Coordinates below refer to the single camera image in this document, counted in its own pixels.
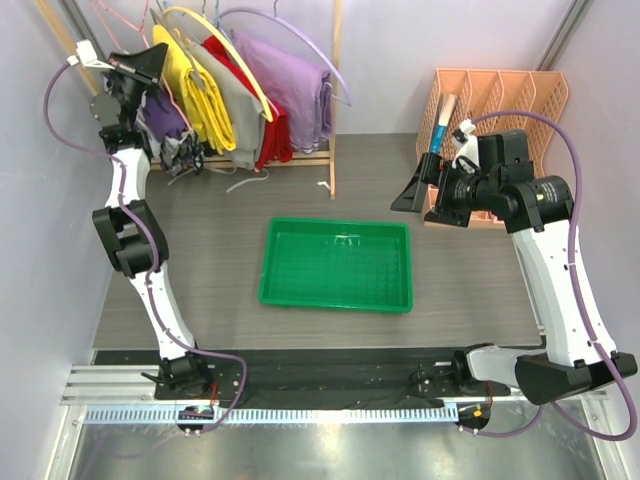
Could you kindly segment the purple camouflage trousers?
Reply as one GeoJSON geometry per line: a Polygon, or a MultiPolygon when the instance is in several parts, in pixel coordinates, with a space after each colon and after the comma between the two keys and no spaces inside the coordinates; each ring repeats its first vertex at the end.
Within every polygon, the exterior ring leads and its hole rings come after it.
{"type": "Polygon", "coordinates": [[[148,137],[152,160],[163,171],[173,177],[202,171],[201,141],[164,89],[157,88],[143,96],[136,122],[148,137]]]}

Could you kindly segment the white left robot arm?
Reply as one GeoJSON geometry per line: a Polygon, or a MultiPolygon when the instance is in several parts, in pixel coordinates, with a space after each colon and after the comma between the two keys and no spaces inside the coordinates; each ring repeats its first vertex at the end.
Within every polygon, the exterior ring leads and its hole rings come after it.
{"type": "Polygon", "coordinates": [[[92,222],[114,270],[131,283],[141,299],[159,349],[159,371],[151,381],[198,400],[211,391],[212,375],[187,328],[172,291],[169,247],[146,201],[151,147],[137,125],[147,93],[155,92],[168,46],[158,43],[136,54],[110,55],[105,63],[103,93],[91,103],[99,136],[113,164],[106,205],[92,222]]]}

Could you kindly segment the pink wire hanger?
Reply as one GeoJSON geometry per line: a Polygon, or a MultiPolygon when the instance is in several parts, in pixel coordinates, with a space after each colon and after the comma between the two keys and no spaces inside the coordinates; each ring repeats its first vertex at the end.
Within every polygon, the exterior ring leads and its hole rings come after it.
{"type": "Polygon", "coordinates": [[[143,33],[145,30],[147,15],[149,14],[149,10],[150,10],[149,0],[125,2],[126,6],[129,6],[129,7],[140,6],[142,8],[142,10],[140,11],[140,18],[137,21],[129,19],[122,12],[118,11],[115,7],[109,6],[107,1],[90,0],[89,4],[93,12],[95,13],[97,19],[109,34],[112,33],[112,30],[109,22],[106,19],[108,15],[110,15],[111,17],[119,21],[121,24],[123,24],[124,26],[128,27],[129,29],[137,33],[143,33]]]}

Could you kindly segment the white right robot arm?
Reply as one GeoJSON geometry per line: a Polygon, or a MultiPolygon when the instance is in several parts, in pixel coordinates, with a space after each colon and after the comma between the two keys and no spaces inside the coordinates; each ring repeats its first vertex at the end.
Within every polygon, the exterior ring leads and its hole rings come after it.
{"type": "Polygon", "coordinates": [[[427,222],[466,227],[475,211],[503,221],[546,335],[539,350],[480,344],[460,351],[450,373],[458,393],[474,395],[491,381],[545,405],[637,374],[635,356],[618,350],[589,290],[573,197],[562,178],[535,177],[521,151],[482,154],[477,164],[425,153],[392,210],[416,211],[430,185],[439,192],[427,222]]]}

